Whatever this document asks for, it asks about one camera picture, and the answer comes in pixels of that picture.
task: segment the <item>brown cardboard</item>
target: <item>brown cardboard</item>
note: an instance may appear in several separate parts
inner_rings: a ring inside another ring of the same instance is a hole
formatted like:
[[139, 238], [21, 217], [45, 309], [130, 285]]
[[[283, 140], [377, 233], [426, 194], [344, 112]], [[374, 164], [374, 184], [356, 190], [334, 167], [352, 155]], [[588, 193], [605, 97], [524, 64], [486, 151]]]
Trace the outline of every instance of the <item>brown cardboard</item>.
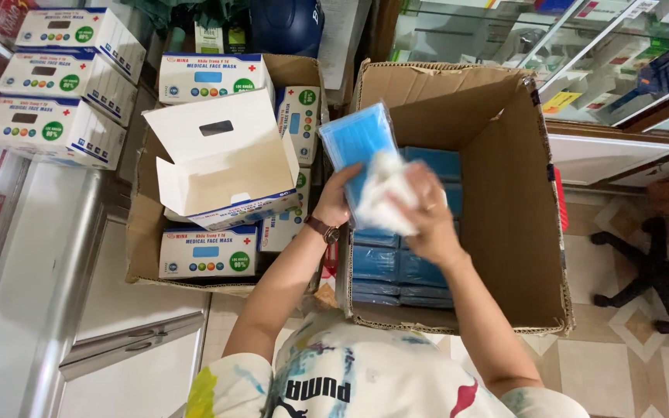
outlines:
[[[399, 147], [461, 153], [461, 244], [517, 332], [567, 334], [571, 299], [551, 154], [531, 73], [480, 65], [364, 62], [353, 109], [383, 100]], [[343, 226], [338, 305], [358, 324], [460, 334], [452, 311], [353, 303]]]
[[[265, 54], [274, 86], [317, 86], [323, 87], [319, 62], [306, 57], [292, 55]], [[322, 103], [326, 97], [322, 89]], [[321, 106], [322, 121], [329, 120], [326, 106]], [[248, 278], [196, 278], [185, 280], [163, 280], [158, 278], [159, 248], [164, 225], [164, 206], [159, 202], [159, 185], [156, 173], [156, 157], [172, 161], [151, 128], [138, 157], [136, 181], [131, 193], [132, 204], [127, 225], [128, 283], [161, 284], [203, 291], [219, 291], [238, 296], [246, 296], [259, 281], [259, 276]], [[312, 278], [310, 291], [316, 291], [319, 273]]]

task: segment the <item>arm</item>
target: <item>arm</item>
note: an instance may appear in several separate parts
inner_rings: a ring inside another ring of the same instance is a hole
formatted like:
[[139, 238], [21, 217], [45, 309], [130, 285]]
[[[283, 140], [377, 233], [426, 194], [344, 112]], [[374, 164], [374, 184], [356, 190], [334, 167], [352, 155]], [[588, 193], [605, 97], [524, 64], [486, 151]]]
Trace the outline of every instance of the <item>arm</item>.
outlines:
[[543, 387], [533, 360], [484, 286], [471, 257], [461, 248], [440, 181], [422, 164], [411, 166], [406, 176], [422, 196], [417, 209], [393, 199], [419, 230], [419, 235], [407, 237], [407, 243], [445, 276], [459, 318], [461, 340], [487, 388], [500, 397], [516, 387]]
[[[348, 166], [331, 176], [311, 215], [329, 226], [347, 222], [350, 212], [343, 186], [358, 172], [359, 165]], [[301, 300], [326, 246], [321, 234], [308, 225], [301, 228], [249, 295], [231, 330], [223, 357], [255, 353], [272, 363], [275, 339]]]

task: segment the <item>green circle label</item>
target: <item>green circle label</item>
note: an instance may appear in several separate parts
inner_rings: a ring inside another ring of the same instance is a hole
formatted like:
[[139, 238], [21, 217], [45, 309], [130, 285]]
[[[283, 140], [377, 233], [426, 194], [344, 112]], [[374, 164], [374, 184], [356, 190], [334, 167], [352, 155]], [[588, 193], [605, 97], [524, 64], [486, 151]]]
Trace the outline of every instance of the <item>green circle label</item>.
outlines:
[[302, 105], [314, 104], [315, 100], [317, 100], [317, 95], [313, 90], [306, 89], [301, 91], [298, 95], [298, 101], [300, 101]]
[[76, 74], [69, 74], [66, 77], [61, 79], [59, 82], [59, 87], [63, 91], [71, 91], [76, 89], [79, 86], [79, 76]]
[[249, 256], [246, 252], [235, 252], [231, 254], [229, 266], [235, 271], [245, 271], [249, 267]]
[[61, 122], [48, 122], [43, 127], [42, 135], [45, 140], [56, 140], [62, 133], [63, 125], [61, 125]]
[[239, 91], [254, 90], [254, 83], [248, 78], [240, 78], [234, 83], [234, 93]]
[[92, 39], [92, 36], [94, 35], [94, 29], [88, 26], [80, 27], [77, 29], [77, 42], [79, 43], [85, 43], [88, 40]]
[[303, 173], [298, 173], [298, 179], [296, 180], [296, 188], [300, 189], [306, 185], [306, 176]]

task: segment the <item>hand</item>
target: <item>hand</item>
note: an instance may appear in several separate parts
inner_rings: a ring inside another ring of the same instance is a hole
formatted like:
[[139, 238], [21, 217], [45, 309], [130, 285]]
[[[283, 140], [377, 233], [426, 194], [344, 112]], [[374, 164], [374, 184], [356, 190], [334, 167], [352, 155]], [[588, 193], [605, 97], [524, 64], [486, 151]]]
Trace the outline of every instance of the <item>hand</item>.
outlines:
[[390, 198], [419, 231], [416, 236], [404, 237], [410, 249], [441, 268], [465, 260], [468, 254], [459, 243], [453, 214], [445, 204], [440, 180], [421, 162], [407, 167], [404, 177], [418, 196], [418, 207], [410, 208], [394, 195]]
[[333, 174], [324, 185], [317, 208], [311, 215], [329, 226], [339, 227], [350, 219], [350, 208], [345, 202], [345, 183], [358, 176], [362, 164], [346, 166]]

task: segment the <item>person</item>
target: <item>person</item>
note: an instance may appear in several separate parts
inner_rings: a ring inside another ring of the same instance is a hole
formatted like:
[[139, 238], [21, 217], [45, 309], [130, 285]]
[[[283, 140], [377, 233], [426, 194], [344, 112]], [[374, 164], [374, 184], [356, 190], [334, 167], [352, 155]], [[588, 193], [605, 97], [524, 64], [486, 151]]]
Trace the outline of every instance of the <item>person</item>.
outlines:
[[[343, 186], [359, 171], [348, 166], [331, 176], [311, 217], [330, 227], [346, 223]], [[568, 396], [544, 388], [461, 248], [435, 174], [418, 163], [405, 176], [420, 198], [410, 209], [392, 197], [419, 230], [407, 242], [445, 276], [484, 386], [422, 334], [359, 326], [338, 309], [308, 315], [278, 352], [273, 374], [276, 337], [328, 245], [306, 223], [250, 293], [222, 358], [196, 376], [186, 418], [588, 417]]]

